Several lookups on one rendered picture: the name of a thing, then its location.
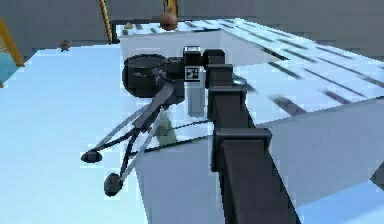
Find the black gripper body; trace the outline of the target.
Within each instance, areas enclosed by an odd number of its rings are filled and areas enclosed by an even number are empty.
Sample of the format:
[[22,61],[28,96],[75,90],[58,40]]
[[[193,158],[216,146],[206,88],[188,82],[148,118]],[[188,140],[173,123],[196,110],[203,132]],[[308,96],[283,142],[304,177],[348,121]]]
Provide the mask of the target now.
[[139,54],[124,61],[122,72],[124,88],[138,98],[151,102],[133,122],[136,129],[147,130],[163,108],[179,104],[185,99],[184,63],[181,57],[159,54]]

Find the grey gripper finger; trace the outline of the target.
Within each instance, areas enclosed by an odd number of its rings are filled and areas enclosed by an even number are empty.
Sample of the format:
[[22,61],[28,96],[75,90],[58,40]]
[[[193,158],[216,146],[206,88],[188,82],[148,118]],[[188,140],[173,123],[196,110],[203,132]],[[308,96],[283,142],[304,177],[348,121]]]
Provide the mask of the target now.
[[110,133],[108,133],[94,148],[88,150],[81,156],[81,160],[85,163],[97,163],[102,160],[101,151],[109,148],[113,145],[116,145],[126,139],[129,138],[129,134],[125,134],[124,137],[120,137],[116,140],[112,140],[112,138],[121,131],[125,126],[127,126],[132,120],[138,117],[147,106],[143,106],[133,114],[129,115],[125,120],[123,120],[120,124],[118,124]]
[[128,154],[128,156],[123,159],[122,172],[120,174],[111,173],[105,179],[105,181],[104,181],[104,193],[106,196],[113,197],[113,196],[117,195],[122,190],[125,180],[130,175],[130,173],[133,171],[137,162],[139,161],[139,158],[144,154],[144,151],[147,149],[152,138],[155,136],[157,129],[160,125],[160,114],[162,112],[163,112],[163,110],[160,109],[154,115],[154,120],[151,122],[151,125],[149,126],[150,130],[148,131],[148,135],[145,138],[142,145],[137,150],[134,158],[132,160],[129,160],[129,157],[128,157],[129,154]]

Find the grey cylinder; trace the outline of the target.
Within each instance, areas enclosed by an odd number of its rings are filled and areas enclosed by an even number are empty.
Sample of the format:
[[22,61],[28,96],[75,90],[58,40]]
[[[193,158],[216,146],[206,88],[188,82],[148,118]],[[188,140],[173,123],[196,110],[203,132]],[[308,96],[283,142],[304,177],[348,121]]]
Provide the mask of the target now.
[[188,114],[203,117],[205,107],[205,88],[200,82],[187,83]]

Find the brown round ball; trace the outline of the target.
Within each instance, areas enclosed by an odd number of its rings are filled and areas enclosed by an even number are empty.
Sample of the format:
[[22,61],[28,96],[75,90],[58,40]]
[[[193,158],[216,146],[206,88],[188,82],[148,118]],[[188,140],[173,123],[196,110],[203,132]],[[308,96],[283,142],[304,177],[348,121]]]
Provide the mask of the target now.
[[178,18],[173,13],[163,13],[160,16],[160,26],[166,31],[175,30],[178,26]]

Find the white striped counter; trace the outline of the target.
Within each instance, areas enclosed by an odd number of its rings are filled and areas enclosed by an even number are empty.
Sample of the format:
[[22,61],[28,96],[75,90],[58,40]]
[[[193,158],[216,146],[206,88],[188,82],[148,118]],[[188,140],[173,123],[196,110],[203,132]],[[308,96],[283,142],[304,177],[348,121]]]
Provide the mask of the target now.
[[[370,181],[384,161],[384,62],[244,19],[154,23],[117,31],[124,57],[180,55],[187,45],[224,50],[248,81],[255,124],[271,130],[271,154],[303,224],[384,224],[384,192]],[[224,224],[210,170],[212,124],[185,104],[161,116],[133,174],[142,224]]]

